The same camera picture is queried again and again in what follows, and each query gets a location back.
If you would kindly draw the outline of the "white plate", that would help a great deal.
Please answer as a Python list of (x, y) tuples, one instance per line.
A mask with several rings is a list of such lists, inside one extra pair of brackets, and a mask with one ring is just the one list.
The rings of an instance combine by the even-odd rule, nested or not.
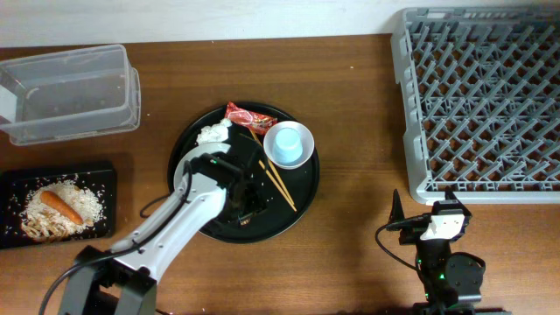
[(203, 143), (189, 150), (177, 163), (172, 167), (171, 173), (168, 176), (168, 186), (172, 193), (175, 188), (180, 184), (183, 178), (183, 170), (185, 169), (185, 161), (191, 161), (193, 158), (200, 157), (203, 153), (228, 153), (231, 145), (228, 143)]

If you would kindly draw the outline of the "white tissue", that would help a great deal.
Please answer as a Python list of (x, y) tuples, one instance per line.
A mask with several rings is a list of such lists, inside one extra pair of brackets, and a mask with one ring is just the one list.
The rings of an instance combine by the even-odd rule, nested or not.
[(203, 127), (197, 135), (197, 145), (225, 142), (229, 138), (229, 128), (232, 125), (229, 119), (223, 118), (214, 125)]

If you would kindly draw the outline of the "red snack wrapper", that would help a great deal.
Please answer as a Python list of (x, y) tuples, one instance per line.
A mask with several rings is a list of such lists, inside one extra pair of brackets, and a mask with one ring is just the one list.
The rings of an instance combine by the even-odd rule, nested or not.
[(231, 101), (227, 104), (225, 118), (231, 123), (246, 127), (259, 135), (265, 135), (278, 123), (275, 117), (239, 108)]

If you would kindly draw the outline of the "orange carrot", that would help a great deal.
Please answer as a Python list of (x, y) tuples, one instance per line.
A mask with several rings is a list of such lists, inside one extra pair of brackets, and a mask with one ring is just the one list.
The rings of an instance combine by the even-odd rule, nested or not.
[(81, 216), (55, 192), (43, 191), (40, 194), (40, 200), (42, 203), (53, 208), (61, 215), (67, 217), (74, 224), (82, 225), (84, 223)]

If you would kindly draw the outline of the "rice and noodle scraps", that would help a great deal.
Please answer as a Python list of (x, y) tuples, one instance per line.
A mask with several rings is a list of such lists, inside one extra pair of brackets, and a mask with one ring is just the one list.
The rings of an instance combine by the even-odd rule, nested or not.
[[(53, 208), (42, 203), (40, 194), (51, 191), (59, 195), (84, 220), (71, 222)], [(101, 235), (107, 226), (106, 207), (100, 197), (88, 188), (79, 188), (74, 180), (64, 180), (40, 187), (27, 195), (20, 224), (24, 234), (35, 242), (58, 242)]]

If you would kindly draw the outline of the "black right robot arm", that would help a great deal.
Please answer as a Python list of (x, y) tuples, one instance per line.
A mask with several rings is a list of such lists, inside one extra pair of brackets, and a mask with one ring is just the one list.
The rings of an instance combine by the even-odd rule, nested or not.
[(476, 255), (452, 252), (451, 244), (466, 232), (472, 213), (447, 188), (444, 199), (430, 212), (407, 218), (398, 192), (393, 192), (388, 223), (379, 232), (396, 231), (400, 245), (416, 248), (415, 261), (405, 262), (385, 249), (399, 263), (413, 269), (424, 289), (426, 301), (415, 303), (412, 314), (505, 314), (500, 308), (478, 309), (486, 263)]

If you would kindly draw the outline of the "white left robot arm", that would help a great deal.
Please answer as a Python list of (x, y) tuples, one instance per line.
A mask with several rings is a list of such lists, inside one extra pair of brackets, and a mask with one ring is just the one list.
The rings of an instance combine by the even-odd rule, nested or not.
[(259, 201), (257, 175), (266, 157), (246, 157), (225, 143), (204, 144), (182, 157), (167, 200), (132, 233), (105, 252), (88, 246), (59, 282), (61, 314), (153, 314), (158, 283), (183, 247), (208, 222), (238, 222), (248, 201)]

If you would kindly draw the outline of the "grey dishwasher rack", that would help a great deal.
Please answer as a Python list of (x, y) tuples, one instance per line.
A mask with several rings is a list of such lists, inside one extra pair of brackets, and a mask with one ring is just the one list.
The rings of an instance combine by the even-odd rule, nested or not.
[(409, 8), (391, 37), (411, 197), (559, 201), (559, 8)]

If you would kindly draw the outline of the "wooden chopstick lower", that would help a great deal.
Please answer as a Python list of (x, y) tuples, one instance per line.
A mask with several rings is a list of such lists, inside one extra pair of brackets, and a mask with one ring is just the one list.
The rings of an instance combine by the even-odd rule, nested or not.
[(282, 187), (277, 183), (277, 181), (275, 180), (275, 178), (273, 177), (273, 175), (270, 173), (270, 171), (268, 171), (264, 165), (264, 163), (259, 160), (258, 164), (262, 167), (262, 169), (265, 171), (266, 175), (268, 176), (268, 178), (270, 179), (270, 181), (273, 183), (273, 185), (275, 186), (275, 188), (281, 193), (281, 195), (283, 196), (283, 198), (285, 199), (285, 201), (288, 203), (288, 205), (291, 207), (291, 209), (296, 213), (298, 210), (295, 208), (294, 204), (289, 200), (287, 194), (285, 193), (285, 191), (282, 189)]

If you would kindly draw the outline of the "wooden chopstick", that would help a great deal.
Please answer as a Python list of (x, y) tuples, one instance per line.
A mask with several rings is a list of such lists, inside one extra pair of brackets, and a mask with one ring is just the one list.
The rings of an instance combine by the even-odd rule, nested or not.
[[(258, 136), (256, 135), (256, 133), (252, 130), (249, 129), (249, 132), (251, 134), (251, 136), (254, 138), (254, 140), (261, 145), (261, 147), (263, 147), (263, 144), (261, 143), (261, 141), (259, 140)], [(289, 200), (294, 204), (295, 203), (290, 195), (290, 192), (288, 191), (287, 187), (285, 186), (282, 178), (280, 177), (279, 173), (277, 172), (276, 167), (273, 165), (273, 163), (267, 158), (267, 162), (269, 164), (269, 168), (272, 170), (272, 173), (274, 174), (274, 177), (276, 178), (277, 183), (282, 187), (282, 189), (285, 191), (285, 193), (287, 194)]]
[(275, 188), (281, 193), (281, 195), (283, 196), (283, 198), (285, 199), (285, 201), (288, 203), (288, 205), (291, 207), (291, 209), (296, 213), (298, 210), (295, 208), (294, 204), (289, 200), (287, 194), (285, 193), (285, 191), (282, 189), (282, 187), (277, 183), (277, 181), (275, 180), (275, 178), (273, 177), (273, 175), (270, 173), (270, 171), (268, 171), (264, 165), (264, 163), (259, 160), (258, 164), (262, 167), (262, 169), (265, 171), (266, 175), (268, 176), (268, 178), (270, 179), (270, 181), (273, 183), (273, 185), (275, 186)]

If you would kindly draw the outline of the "wooden chopstick upper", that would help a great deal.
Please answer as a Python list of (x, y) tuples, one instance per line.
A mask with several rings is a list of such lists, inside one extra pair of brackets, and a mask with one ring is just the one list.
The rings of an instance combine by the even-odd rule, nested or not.
[[(263, 144), (261, 143), (261, 141), (259, 140), (258, 136), (256, 135), (256, 133), (252, 130), (249, 129), (249, 132), (251, 134), (251, 136), (254, 138), (254, 140), (261, 145), (261, 147), (263, 147)], [(287, 187), (285, 186), (282, 178), (280, 177), (279, 173), (277, 172), (276, 167), (273, 165), (273, 163), (267, 158), (267, 162), (269, 164), (269, 168), (272, 170), (272, 173), (274, 174), (274, 177), (276, 178), (277, 183), (282, 187), (282, 189), (285, 191), (285, 193), (287, 194), (289, 200), (294, 204), (295, 203), (290, 195), (290, 192), (288, 191)]]

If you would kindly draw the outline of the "light blue plastic cup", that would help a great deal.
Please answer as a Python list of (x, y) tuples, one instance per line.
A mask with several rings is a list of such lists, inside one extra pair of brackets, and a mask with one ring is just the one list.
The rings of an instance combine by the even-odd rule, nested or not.
[(280, 129), (273, 143), (273, 155), (281, 165), (295, 163), (303, 154), (303, 145), (299, 133), (292, 128)]

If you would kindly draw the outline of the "white bowl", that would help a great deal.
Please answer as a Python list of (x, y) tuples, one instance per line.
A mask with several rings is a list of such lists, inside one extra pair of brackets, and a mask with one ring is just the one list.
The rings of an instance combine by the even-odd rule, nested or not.
[[(277, 132), (282, 128), (292, 128), (296, 130), (301, 137), (301, 142), (303, 145), (303, 154), (293, 164), (280, 164), (279, 162), (276, 161), (273, 155), (274, 137), (277, 134)], [(296, 121), (283, 121), (274, 125), (272, 128), (269, 129), (269, 131), (264, 136), (262, 145), (267, 158), (273, 164), (285, 170), (294, 170), (302, 166), (308, 159), (311, 158), (315, 148), (314, 138), (312, 133), (302, 123)]]

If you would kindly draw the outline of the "clear plastic bin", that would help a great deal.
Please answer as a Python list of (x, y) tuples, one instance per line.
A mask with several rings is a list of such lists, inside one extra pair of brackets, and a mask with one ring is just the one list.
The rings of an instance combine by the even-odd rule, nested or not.
[(1, 131), (17, 146), (135, 130), (138, 71), (123, 45), (1, 62)]

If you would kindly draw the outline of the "black rectangular tray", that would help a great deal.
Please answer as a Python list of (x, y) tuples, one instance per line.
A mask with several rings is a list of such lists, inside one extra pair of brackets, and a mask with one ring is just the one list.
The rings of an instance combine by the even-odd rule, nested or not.
[[(64, 180), (74, 180), (79, 188), (88, 188), (100, 197), (106, 207), (107, 226), (97, 237), (36, 242), (26, 236), (20, 227), (27, 195), (40, 187)], [(1, 249), (109, 238), (116, 231), (116, 184), (117, 173), (109, 161), (4, 172), (1, 175)]]

